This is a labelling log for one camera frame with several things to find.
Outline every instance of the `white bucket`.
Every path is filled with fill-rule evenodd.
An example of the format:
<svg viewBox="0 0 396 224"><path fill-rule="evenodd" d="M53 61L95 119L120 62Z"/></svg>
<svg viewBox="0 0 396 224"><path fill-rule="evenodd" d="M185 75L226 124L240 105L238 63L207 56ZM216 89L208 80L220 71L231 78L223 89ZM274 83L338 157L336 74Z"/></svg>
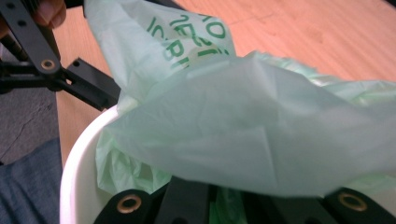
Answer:
<svg viewBox="0 0 396 224"><path fill-rule="evenodd" d="M111 195L97 188L94 158L99 132L117 117L113 106L94 120L73 146L62 177L61 224L93 223L110 200ZM369 196L396 216L396 189Z"/></svg>

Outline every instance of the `plastic bag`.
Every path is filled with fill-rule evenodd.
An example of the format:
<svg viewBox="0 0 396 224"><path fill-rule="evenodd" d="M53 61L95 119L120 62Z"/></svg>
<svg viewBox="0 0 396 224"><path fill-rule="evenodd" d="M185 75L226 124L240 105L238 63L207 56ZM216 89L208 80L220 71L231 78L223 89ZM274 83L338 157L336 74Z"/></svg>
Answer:
<svg viewBox="0 0 396 224"><path fill-rule="evenodd" d="M148 2L89 0L86 15L122 88L122 115L96 154L107 191L150 192L172 174L317 196L396 167L394 83L343 82L256 52L239 58L221 21Z"/></svg>

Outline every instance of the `gray floor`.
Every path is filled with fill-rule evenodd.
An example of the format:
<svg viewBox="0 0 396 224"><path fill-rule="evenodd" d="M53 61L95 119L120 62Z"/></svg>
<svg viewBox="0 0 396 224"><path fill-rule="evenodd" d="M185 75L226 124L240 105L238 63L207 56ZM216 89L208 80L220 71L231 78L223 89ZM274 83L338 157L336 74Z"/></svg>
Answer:
<svg viewBox="0 0 396 224"><path fill-rule="evenodd" d="M2 46L3 61L12 60ZM12 163L58 137L55 93L45 88L0 94L0 161Z"/></svg>

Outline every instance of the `denim jeans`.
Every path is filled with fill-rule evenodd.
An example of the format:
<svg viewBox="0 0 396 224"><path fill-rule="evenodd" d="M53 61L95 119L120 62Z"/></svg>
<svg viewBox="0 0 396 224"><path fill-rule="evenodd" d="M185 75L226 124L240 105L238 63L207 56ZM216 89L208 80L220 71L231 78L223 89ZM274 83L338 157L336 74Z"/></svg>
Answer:
<svg viewBox="0 0 396 224"><path fill-rule="evenodd" d="M0 223L59 223L62 170L59 139L0 166Z"/></svg>

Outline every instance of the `wooden table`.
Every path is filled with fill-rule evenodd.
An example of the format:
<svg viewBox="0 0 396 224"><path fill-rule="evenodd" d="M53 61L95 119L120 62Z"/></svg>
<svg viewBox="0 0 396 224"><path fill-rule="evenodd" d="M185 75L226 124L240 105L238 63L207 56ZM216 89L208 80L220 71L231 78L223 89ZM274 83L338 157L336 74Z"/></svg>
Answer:
<svg viewBox="0 0 396 224"><path fill-rule="evenodd" d="M344 79L396 81L396 9L382 0L177 2L189 11L222 18L239 56L256 49ZM65 24L55 30L62 64L80 57L110 74L81 11L69 9ZM100 112L65 92L57 94L65 162L79 135Z"/></svg>

